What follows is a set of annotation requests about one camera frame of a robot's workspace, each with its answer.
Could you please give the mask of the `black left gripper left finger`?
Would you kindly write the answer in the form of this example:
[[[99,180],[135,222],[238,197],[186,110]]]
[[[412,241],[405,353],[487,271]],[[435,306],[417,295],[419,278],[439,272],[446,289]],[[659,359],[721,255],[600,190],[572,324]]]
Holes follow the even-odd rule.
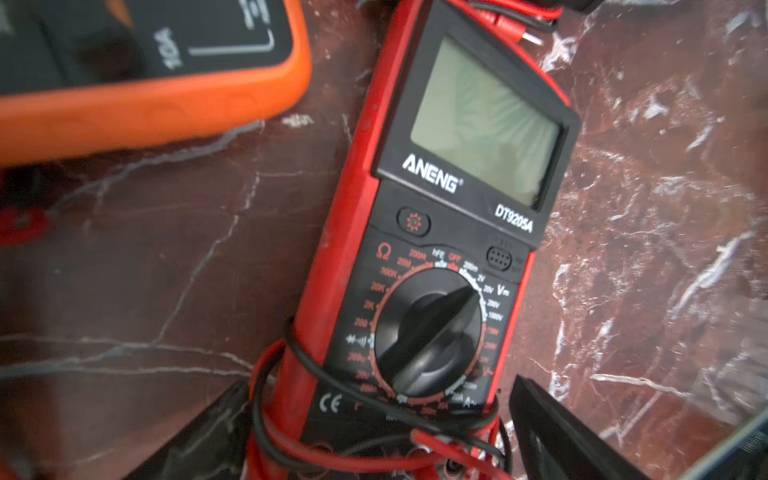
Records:
[[[248,383],[238,381],[158,451],[126,475],[128,479],[239,479],[250,433]]]

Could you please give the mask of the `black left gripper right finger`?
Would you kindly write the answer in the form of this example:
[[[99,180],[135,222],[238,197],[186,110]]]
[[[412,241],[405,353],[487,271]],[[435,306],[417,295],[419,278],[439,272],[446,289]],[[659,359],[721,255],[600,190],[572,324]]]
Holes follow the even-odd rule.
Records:
[[[529,378],[515,378],[509,410],[523,465],[530,479],[622,480],[646,477]]]

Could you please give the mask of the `red Aneng multimeter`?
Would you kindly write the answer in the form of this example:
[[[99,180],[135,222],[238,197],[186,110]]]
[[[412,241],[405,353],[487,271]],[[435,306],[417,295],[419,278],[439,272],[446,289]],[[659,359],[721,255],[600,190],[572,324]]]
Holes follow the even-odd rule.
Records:
[[[250,479],[508,479],[498,387],[581,129],[521,47],[558,2],[402,1],[296,314],[251,380]]]

